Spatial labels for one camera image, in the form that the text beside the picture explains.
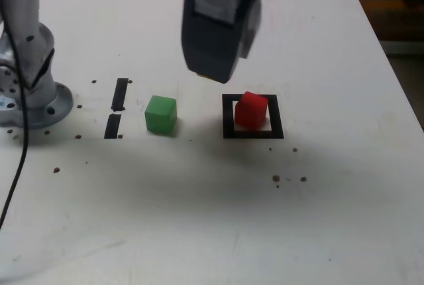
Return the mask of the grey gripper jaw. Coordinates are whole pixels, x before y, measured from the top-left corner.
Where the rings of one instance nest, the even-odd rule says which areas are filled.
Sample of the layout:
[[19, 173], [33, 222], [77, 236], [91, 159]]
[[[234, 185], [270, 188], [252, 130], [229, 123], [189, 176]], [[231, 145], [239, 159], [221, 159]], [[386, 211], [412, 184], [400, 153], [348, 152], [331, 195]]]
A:
[[234, 26], [239, 22], [239, 56], [248, 57], [261, 22], [261, 0], [195, 0], [195, 12], [227, 25]]

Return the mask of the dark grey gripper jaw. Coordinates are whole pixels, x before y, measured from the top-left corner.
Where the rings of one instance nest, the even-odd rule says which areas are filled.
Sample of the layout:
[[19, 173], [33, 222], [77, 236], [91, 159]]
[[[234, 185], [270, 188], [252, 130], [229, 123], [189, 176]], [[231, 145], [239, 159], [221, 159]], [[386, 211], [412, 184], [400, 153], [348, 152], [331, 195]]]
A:
[[184, 0], [182, 50], [187, 68], [227, 83], [240, 57], [241, 24], [227, 25], [195, 12], [195, 0]]

